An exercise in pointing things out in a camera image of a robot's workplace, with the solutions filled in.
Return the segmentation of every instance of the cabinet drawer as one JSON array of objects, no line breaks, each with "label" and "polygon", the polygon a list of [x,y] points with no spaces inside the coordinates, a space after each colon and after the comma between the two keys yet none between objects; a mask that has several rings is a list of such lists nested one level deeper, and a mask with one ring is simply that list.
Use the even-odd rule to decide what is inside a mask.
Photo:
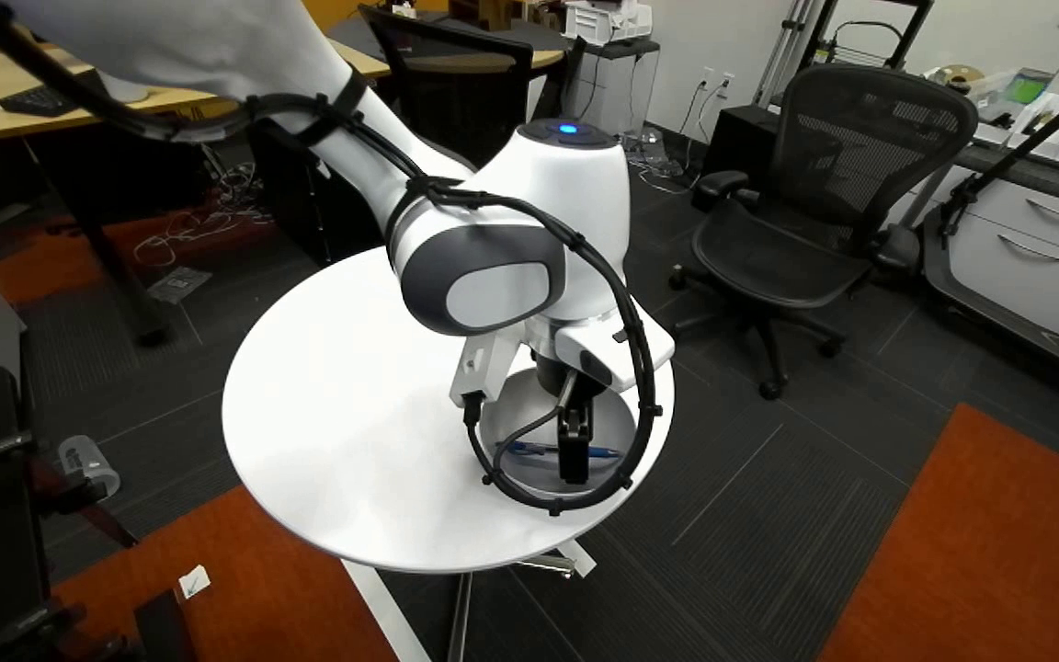
[{"label": "cabinet drawer", "polygon": [[974,218],[1059,245],[1059,197],[1019,182],[988,182],[972,207]]},{"label": "cabinet drawer", "polygon": [[966,218],[949,243],[949,268],[966,291],[1059,333],[1059,245]]}]

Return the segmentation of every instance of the floor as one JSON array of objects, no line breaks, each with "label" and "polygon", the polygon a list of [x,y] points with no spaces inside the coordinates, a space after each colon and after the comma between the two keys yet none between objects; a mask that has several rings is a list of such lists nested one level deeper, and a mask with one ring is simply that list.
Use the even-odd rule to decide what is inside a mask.
[{"label": "floor", "polygon": [[[665,285],[697,212],[635,186],[628,281],[656,316],[699,312]],[[37,433],[105,445],[124,486],[112,506],[150,532],[235,486],[221,433],[225,366],[246,327],[314,261],[281,234],[205,264],[209,281],[159,312],[174,339],[141,350],[112,295],[25,305]],[[795,382],[760,399],[751,340],[722,329],[677,350],[677,420],[641,494],[581,545],[596,574],[477,577],[470,659],[814,659],[882,528],[966,399],[1059,453],[1059,376],[907,281],[873,281],[831,316],[838,360],[789,333]],[[79,517],[48,522],[52,574],[112,556]],[[384,577],[432,659],[449,643],[451,577]]]}]

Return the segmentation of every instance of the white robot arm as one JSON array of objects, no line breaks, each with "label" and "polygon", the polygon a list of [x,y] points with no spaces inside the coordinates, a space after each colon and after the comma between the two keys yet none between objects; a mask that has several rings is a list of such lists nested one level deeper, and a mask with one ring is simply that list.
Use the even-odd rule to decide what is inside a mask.
[{"label": "white robot arm", "polygon": [[[361,131],[336,129],[314,139],[314,150],[369,197],[411,316],[470,339],[451,387],[470,420],[477,394],[501,395],[515,345],[531,345],[534,356],[570,371],[561,399],[641,387],[649,441],[650,371],[670,360],[675,340],[606,285],[619,281],[628,251],[628,169],[611,137],[534,120],[475,172],[411,137],[376,90],[356,88],[356,72],[302,0],[0,0],[0,14],[116,76],[204,88],[235,101],[274,95],[350,101],[342,109]],[[322,120],[298,107],[268,115],[293,137]],[[641,460],[645,441],[635,433],[627,462]],[[563,512],[602,497],[527,501]]]}]

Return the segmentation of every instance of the metal stand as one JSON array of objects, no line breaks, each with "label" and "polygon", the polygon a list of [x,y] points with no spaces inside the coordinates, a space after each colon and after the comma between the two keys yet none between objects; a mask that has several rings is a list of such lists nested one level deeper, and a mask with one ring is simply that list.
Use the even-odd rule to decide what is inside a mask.
[{"label": "metal stand", "polygon": [[[524,560],[519,566],[563,574],[570,582],[574,574],[590,577],[596,571],[596,560],[578,539],[565,539],[557,551]],[[451,632],[449,632],[449,662],[467,659],[470,594],[475,594],[475,574],[460,574],[456,608],[451,608]]]}]

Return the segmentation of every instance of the white robot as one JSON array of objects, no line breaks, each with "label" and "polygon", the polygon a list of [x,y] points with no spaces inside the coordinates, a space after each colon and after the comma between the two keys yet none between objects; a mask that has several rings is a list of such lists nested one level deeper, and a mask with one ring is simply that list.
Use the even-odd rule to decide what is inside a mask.
[{"label": "white robot", "polygon": [[[623,285],[628,165],[611,137],[531,120],[470,169],[411,137],[302,0],[0,0],[0,49],[59,88],[69,76],[20,25],[116,76],[241,100],[306,137],[380,218],[409,312],[467,339],[449,395],[483,427],[485,476],[548,512],[628,486],[675,339]],[[155,139],[199,137],[112,100],[90,109]],[[534,378],[507,378],[519,350]],[[635,415],[619,395],[633,387]]]}]

